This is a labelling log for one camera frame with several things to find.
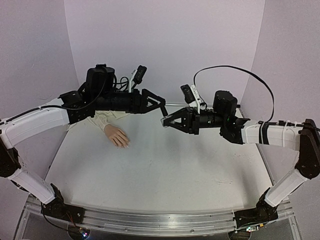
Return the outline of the black nail polish brush cap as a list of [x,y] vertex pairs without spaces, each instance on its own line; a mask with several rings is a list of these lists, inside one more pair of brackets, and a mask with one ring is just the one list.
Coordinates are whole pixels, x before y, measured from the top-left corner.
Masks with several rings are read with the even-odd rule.
[[166,109],[166,106],[165,105],[162,105],[160,107],[160,110],[161,110],[161,113],[164,117],[168,116],[168,112],[167,112],[167,109]]

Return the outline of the clear nail polish bottle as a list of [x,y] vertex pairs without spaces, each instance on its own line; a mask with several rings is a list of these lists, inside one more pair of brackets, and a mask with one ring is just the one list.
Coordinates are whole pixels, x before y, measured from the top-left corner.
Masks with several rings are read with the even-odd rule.
[[170,126],[171,120],[168,116],[163,117],[160,121],[161,121],[161,124],[164,128],[167,128]]

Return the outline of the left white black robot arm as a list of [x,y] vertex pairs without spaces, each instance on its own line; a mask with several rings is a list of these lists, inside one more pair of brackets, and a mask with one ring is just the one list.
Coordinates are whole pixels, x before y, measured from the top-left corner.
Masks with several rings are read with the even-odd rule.
[[58,188],[32,173],[19,160],[15,146],[47,130],[68,126],[94,117],[96,111],[146,114],[156,109],[166,113],[164,98],[147,89],[138,90],[147,71],[138,66],[125,90],[117,88],[115,69],[98,64],[87,71],[78,90],[61,94],[50,102],[0,122],[0,176],[36,197],[56,218],[64,218],[68,208]]

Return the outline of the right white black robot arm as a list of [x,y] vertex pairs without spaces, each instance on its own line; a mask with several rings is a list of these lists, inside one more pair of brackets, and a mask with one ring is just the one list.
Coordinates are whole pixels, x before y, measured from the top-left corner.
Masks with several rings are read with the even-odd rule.
[[304,122],[267,122],[236,116],[238,100],[229,92],[215,93],[212,110],[201,110],[193,90],[183,91],[188,103],[161,122],[181,132],[198,135],[200,129],[218,128],[230,143],[278,146],[298,152],[298,160],[280,181],[269,188],[256,204],[259,211],[273,212],[288,195],[320,174],[320,134],[312,119]]

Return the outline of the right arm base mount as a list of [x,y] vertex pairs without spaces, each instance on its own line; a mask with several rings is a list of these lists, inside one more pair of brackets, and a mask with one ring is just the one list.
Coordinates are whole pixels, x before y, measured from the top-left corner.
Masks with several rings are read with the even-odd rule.
[[260,199],[254,208],[237,210],[233,217],[236,229],[240,230],[277,220],[277,208],[277,206],[268,204],[264,199]]

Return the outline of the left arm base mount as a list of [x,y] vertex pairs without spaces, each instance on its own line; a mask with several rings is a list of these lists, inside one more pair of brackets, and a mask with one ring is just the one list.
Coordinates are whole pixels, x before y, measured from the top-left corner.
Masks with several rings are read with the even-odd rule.
[[48,203],[42,203],[41,213],[46,217],[81,224],[84,219],[85,209],[80,206],[67,204],[62,197],[55,196]]

